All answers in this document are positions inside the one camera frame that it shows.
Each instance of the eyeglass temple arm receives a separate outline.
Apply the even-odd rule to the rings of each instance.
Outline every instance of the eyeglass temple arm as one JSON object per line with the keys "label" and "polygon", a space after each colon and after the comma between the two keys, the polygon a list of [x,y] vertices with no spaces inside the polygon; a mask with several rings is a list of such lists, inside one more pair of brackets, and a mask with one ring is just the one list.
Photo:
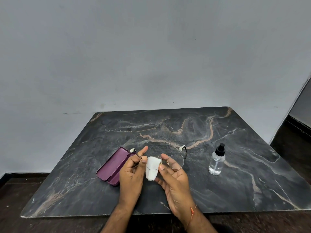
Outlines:
{"label": "eyeglass temple arm", "polygon": [[182,151],[183,149],[185,149],[185,151],[186,151],[186,156],[184,157],[184,159],[186,159],[186,158],[187,158],[187,155],[188,155],[188,151],[187,151],[187,148],[186,148],[185,145],[179,147],[179,150],[180,150],[180,151]]}

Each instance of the white cleaning cloth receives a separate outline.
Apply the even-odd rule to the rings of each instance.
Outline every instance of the white cleaning cloth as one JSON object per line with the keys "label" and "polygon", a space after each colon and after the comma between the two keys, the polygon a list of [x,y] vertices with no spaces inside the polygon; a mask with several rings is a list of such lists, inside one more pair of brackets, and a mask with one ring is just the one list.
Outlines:
{"label": "white cleaning cloth", "polygon": [[156,157],[148,157],[147,165],[146,165],[146,178],[148,181],[153,181],[157,174],[158,174],[158,168],[160,165],[161,159]]}

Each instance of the black marble surface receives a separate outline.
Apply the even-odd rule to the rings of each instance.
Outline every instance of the black marble surface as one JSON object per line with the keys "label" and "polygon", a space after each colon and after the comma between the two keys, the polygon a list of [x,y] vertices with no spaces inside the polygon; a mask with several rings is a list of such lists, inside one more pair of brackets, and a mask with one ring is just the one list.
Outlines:
{"label": "black marble surface", "polygon": [[[208,172],[216,146],[226,144],[219,176]],[[149,146],[148,156],[180,154],[186,145],[192,195],[203,212],[311,209],[310,185],[231,108],[96,113],[33,195],[22,217],[109,215],[119,187],[96,171],[123,146]],[[144,179],[134,214],[169,213],[165,193]]]}

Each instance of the white wall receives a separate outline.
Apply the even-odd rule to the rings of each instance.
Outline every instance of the white wall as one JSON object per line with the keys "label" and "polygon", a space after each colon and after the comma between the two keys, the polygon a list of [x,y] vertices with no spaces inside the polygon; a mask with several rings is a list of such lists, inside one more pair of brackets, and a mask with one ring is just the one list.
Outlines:
{"label": "white wall", "polygon": [[97,111],[231,106],[269,142],[311,71],[310,6],[0,0],[0,162],[51,171]]}
{"label": "white wall", "polygon": [[307,83],[300,94],[290,111],[290,116],[311,127],[311,81]]}

